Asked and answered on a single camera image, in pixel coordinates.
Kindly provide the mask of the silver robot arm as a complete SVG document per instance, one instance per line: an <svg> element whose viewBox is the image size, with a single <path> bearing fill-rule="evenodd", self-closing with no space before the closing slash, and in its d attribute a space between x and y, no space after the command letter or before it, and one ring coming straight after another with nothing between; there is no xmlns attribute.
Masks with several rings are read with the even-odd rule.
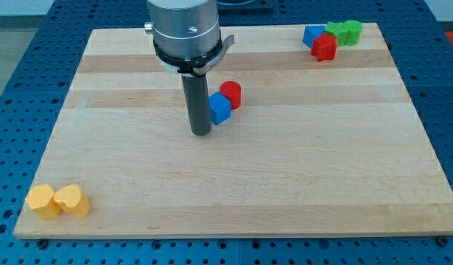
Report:
<svg viewBox="0 0 453 265"><path fill-rule="evenodd" d="M147 0L155 55L181 75L191 131L211 131L207 73L220 64L235 36L222 36L216 0Z"/></svg>

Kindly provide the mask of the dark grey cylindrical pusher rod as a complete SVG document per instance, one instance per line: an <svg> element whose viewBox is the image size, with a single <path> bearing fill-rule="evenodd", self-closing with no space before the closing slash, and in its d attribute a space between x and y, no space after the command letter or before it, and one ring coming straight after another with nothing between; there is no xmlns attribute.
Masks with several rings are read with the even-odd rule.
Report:
<svg viewBox="0 0 453 265"><path fill-rule="evenodd" d="M207 135L211 131L211 118L206 75L200 77L182 76L181 79L191 131L197 136Z"/></svg>

